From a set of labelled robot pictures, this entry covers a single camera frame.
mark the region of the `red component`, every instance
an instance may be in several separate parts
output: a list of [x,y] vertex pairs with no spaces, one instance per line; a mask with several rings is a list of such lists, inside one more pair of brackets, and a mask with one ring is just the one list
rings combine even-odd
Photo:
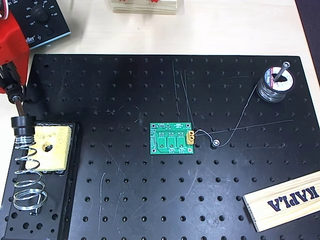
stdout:
[[22,85],[27,82],[29,46],[15,17],[9,12],[6,20],[0,19],[0,66],[13,62]]

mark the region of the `circuit board component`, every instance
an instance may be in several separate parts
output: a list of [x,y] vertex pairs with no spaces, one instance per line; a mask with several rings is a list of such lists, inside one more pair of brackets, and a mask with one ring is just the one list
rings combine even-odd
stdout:
[[190,122],[150,123],[150,154],[193,154],[194,131]]
[[188,131],[186,133],[186,143],[188,145],[195,144],[195,131]]

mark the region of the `yellow sponge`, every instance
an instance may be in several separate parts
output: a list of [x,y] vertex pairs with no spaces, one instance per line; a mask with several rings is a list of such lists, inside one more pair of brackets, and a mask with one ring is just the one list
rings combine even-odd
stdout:
[[[43,171],[63,171],[66,170],[68,153],[71,140],[71,128],[69,126],[36,126],[35,145],[36,155],[31,159],[40,162],[40,167],[36,170]],[[37,165],[36,162],[27,161],[26,169],[31,169]]]

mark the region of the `white desk surface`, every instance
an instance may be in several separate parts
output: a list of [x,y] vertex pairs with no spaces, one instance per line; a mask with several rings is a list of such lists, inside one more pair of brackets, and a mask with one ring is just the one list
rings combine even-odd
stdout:
[[[317,114],[320,89],[295,0],[179,0],[177,15],[113,13],[109,0],[58,0],[72,34],[31,52],[300,56]],[[0,200],[16,108],[0,95]]]

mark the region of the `black perforated plate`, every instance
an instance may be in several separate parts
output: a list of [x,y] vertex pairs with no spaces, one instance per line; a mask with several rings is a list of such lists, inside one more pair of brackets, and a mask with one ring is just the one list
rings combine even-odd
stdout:
[[[283,61],[291,63],[294,89],[277,104],[255,93],[227,146],[212,149],[198,136],[193,155],[150,155],[151,122],[234,128],[264,71]],[[81,123],[69,239],[320,238],[318,213],[257,233],[241,198],[320,168],[319,127],[299,57],[36,55],[27,95],[30,115]],[[223,144],[230,134],[212,136]]]

